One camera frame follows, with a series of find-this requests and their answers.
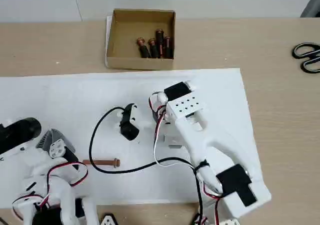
white robot bracket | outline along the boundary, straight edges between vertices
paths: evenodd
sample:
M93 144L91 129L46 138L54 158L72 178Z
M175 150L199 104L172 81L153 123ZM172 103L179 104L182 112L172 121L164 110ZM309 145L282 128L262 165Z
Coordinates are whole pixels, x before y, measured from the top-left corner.
M205 161L208 148L217 149L233 161L233 166L217 172L215 165L203 166L198 177L222 194L232 218L239 218L271 199L261 170L244 146L209 113L191 82L179 82L157 94L154 107L165 106L164 119L175 126L194 167Z

scissors handle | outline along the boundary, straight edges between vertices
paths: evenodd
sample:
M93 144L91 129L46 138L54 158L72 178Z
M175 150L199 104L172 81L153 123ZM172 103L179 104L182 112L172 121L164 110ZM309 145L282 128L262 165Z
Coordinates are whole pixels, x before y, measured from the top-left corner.
M319 69L311 69L308 67L308 65L310 64L314 64L316 62L320 62L320 56L315 56L314 58L304 61L303 63L301 63L300 68L302 69L302 71L304 71L305 73L308 74L318 74L320 73L320 68Z
M308 51L302 54L297 53L297 50L300 48L312 48L312 51ZM313 43L313 42L303 42L298 44L297 46L295 46L292 50L292 56L295 59L304 59L304 58L310 58L311 60L313 60L312 57L316 57L317 54L320 54L320 45Z

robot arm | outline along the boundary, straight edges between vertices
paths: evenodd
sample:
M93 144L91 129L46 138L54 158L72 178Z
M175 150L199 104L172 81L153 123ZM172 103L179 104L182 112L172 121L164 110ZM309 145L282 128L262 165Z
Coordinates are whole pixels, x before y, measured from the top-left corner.
M93 201L87 196L77 198L71 185L72 181L79 181L79 166L85 167L78 162L75 148L55 129L50 129L36 147L28 147L28 142L40 133L41 124L35 118L25 118L7 127L0 124L0 164L17 153L24 153L25 162L33 167L31 174L26 175L22 182L23 192L12 204L14 213L17 217L17 211L23 215L24 225L79 225L79 219L83 217L88 225L99 225ZM39 204L48 193L46 174L53 167L60 168L49 177L50 206L40 209Z
M203 166L198 176L213 191L222 194L232 217L239 218L271 199L260 164L206 110L189 82L180 82L157 94L157 105L165 105L164 119L176 127L194 167L206 160L213 147L234 163L218 173L215 165Z

screw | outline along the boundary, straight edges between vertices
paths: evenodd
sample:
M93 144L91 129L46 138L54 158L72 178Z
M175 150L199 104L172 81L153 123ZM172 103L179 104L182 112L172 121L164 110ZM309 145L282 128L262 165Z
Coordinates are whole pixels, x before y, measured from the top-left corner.
M142 58L150 58L150 53L149 50L147 48L147 46L145 45L145 39L143 37L138 37L136 40L136 44L138 44L139 46L139 50L140 50L140 54Z
M106 166L113 166L114 168L120 167L120 160L115 158L114 160L94 160L95 165L106 165ZM90 160L83 160L82 163L85 165L91 165Z
M172 56L172 48L171 48L171 37L166 36L164 38L164 45L165 45L164 58L165 59L171 59L173 57Z
M159 52L157 49L157 44L156 44L156 40L154 38L149 39L148 44L150 45L150 52L151 52L151 57L153 59L157 59L159 58Z
M164 57L164 30L163 29L157 29L155 30L155 38L156 38L156 44L158 46L158 51L160 58Z

white wall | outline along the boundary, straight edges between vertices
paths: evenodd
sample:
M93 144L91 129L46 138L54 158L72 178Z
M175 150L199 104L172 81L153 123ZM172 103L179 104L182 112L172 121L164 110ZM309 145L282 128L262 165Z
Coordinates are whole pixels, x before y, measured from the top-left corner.
M176 10L179 18L299 17L309 0L0 0L0 22L104 19L113 8Z

